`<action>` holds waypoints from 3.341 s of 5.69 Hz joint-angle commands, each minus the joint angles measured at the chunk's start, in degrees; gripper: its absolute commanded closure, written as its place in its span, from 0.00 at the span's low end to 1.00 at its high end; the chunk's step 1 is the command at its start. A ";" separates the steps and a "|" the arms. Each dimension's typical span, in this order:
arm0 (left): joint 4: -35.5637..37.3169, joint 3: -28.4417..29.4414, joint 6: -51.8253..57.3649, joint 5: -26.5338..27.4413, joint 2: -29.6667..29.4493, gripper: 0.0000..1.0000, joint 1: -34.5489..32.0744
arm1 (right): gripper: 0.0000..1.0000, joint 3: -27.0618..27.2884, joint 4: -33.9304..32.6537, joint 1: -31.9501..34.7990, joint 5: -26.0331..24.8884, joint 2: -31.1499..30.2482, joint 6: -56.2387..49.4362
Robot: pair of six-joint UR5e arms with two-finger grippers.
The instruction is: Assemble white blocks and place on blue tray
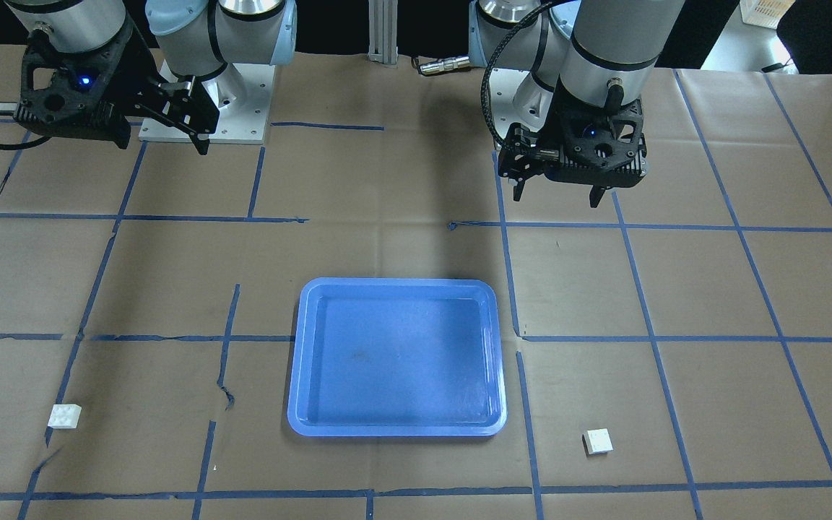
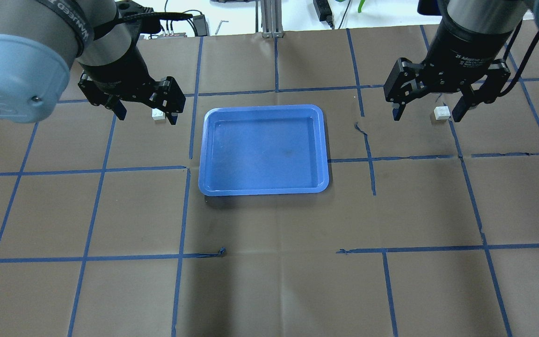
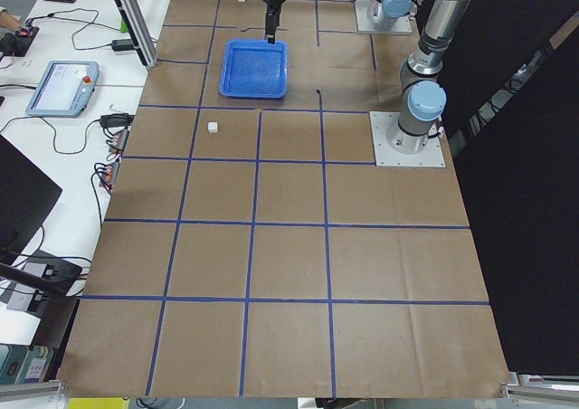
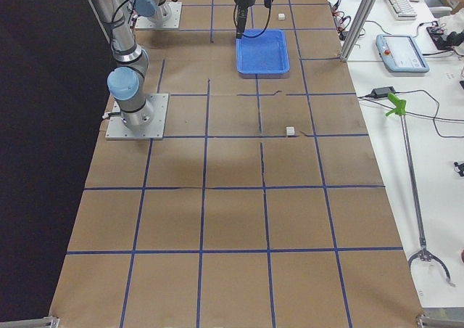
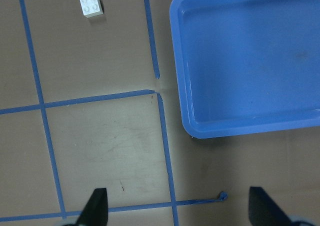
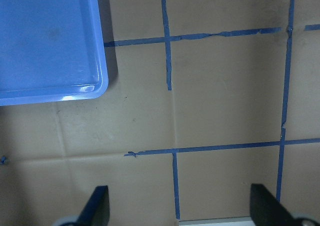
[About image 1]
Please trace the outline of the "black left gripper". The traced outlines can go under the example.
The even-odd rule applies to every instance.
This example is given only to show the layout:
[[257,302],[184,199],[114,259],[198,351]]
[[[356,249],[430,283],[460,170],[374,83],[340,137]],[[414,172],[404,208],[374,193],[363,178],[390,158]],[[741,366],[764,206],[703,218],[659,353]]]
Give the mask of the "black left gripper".
[[511,180],[515,202],[534,176],[592,186],[589,207],[595,209],[605,192],[634,187],[647,174],[643,130],[640,99],[608,115],[604,108],[573,97],[554,97],[540,131],[511,125],[496,174]]

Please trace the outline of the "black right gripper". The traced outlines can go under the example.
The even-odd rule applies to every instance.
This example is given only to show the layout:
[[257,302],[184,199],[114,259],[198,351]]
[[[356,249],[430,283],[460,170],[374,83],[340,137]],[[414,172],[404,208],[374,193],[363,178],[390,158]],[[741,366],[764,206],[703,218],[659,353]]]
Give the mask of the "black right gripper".
[[125,149],[130,116],[151,118],[185,135],[206,157],[219,109],[195,77],[171,82],[159,73],[129,14],[95,46],[65,51],[57,38],[67,21],[34,19],[21,64],[14,120],[43,137],[99,139]]

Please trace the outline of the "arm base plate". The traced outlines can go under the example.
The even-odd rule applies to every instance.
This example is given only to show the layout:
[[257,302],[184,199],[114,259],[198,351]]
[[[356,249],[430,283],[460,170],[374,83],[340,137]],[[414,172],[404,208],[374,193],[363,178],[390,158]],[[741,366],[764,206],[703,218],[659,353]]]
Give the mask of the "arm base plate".
[[263,145],[267,139],[278,66],[231,64],[204,83],[219,108],[211,144]]
[[538,85],[528,70],[495,69],[490,78],[490,108],[500,138],[512,123],[540,131],[546,121],[553,92]]

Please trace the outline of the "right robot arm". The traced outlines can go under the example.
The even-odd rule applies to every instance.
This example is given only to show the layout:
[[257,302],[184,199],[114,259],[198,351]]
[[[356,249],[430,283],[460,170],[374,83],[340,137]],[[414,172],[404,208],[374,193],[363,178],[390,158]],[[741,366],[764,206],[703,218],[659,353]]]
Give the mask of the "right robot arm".
[[40,137],[261,145],[278,66],[296,49],[294,1],[148,1],[158,66],[121,1],[9,1],[27,29],[21,93],[0,113]]

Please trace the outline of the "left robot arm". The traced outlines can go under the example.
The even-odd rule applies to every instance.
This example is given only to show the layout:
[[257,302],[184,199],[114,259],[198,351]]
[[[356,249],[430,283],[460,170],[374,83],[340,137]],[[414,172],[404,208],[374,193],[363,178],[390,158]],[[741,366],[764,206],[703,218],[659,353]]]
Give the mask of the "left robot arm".
[[590,187],[595,208],[646,176],[641,92],[680,1],[473,1],[469,55],[496,173]]

